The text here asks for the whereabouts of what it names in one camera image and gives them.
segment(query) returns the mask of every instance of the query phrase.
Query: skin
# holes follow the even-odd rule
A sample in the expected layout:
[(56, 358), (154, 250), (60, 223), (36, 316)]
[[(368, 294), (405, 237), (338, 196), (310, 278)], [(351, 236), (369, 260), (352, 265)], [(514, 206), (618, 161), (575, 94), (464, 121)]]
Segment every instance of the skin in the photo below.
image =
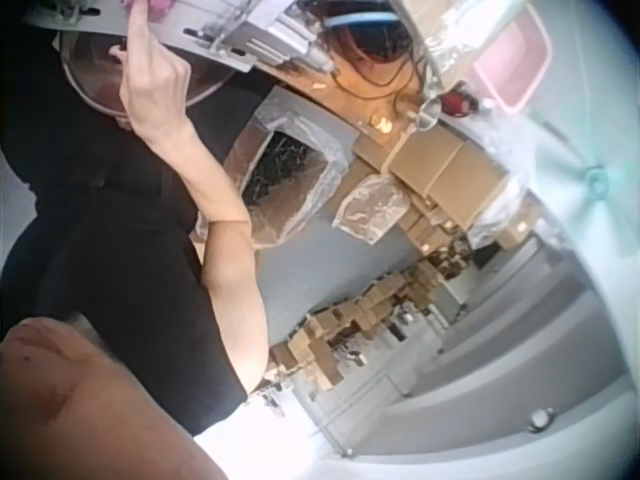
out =
[[(268, 358), (251, 221), (186, 115), (190, 67), (151, 34), (135, 0), (120, 96), (133, 131), (183, 179), (209, 221), (202, 283), (247, 392)], [(0, 345), (0, 447), (25, 478), (223, 479), (222, 471), (136, 379), (73, 327), (29, 319)]]
[(120, 97), (134, 132), (182, 178), (209, 221), (202, 283), (209, 291), (222, 341), (241, 383), (252, 392), (268, 361), (264, 305), (256, 283), (251, 219), (220, 163), (186, 115), (191, 68), (150, 32), (148, 0), (129, 17)]
[(125, 368), (73, 327), (25, 320), (1, 352), (0, 446), (18, 478), (226, 478)]

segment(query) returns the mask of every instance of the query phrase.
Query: pink container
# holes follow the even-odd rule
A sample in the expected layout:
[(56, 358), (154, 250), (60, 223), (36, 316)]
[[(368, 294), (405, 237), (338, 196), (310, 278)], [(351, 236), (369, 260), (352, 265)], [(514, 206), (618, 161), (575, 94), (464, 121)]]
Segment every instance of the pink container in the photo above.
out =
[(552, 47), (540, 17), (527, 5), (476, 61), (469, 81), (507, 114), (520, 112), (551, 64)]

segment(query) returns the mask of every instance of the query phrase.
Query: workbench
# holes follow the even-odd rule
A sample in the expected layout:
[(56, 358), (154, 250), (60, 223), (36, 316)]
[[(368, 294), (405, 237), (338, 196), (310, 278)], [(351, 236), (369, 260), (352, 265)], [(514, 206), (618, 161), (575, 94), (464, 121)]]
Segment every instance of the workbench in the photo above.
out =
[(406, 105), (415, 105), (417, 110), (420, 104), (420, 79), (413, 62), (405, 56), (388, 64), (361, 67), (367, 69), (369, 78), (380, 83), (395, 76), (388, 86), (378, 87), (367, 82), (352, 63), (335, 50), (333, 58), (337, 81), (332, 75), (302, 65), (276, 68), (261, 64), (260, 68), (342, 118), (386, 150), (392, 150), (413, 123), (404, 113)]

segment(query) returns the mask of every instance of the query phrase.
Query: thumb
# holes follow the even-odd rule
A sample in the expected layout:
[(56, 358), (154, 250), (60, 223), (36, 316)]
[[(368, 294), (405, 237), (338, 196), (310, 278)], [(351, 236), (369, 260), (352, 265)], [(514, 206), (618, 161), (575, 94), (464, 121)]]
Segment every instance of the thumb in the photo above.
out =
[(109, 49), (109, 55), (116, 57), (123, 65), (127, 63), (127, 52), (122, 51), (120, 45), (114, 45), (111, 47)]

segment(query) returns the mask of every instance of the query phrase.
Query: person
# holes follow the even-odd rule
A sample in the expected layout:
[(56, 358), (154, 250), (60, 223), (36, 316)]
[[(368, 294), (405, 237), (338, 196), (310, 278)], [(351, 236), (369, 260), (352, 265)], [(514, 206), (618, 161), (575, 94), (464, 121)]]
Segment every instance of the person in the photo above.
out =
[[(150, 32), (148, 8), (133, 3), (127, 50), (111, 50), (137, 137), (82, 103), (49, 32), (20, 26), (3, 42), (2, 148), (37, 217), (2, 272), (1, 333), (79, 315), (196, 436), (261, 380), (266, 315), (248, 211), (187, 116), (189, 65)], [(202, 264), (197, 210), (209, 222)]]
[(1, 348), (3, 479), (226, 479), (135, 377), (74, 327), (26, 319)]

